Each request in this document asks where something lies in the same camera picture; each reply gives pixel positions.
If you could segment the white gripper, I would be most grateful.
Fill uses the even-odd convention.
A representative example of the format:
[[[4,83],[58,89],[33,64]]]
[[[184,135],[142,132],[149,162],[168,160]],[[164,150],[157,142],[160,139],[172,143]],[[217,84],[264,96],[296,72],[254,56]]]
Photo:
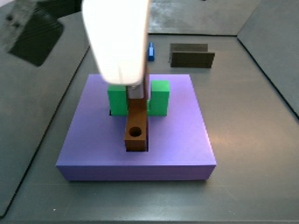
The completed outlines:
[[[97,68],[106,83],[142,99],[150,0],[82,0],[81,15]]]

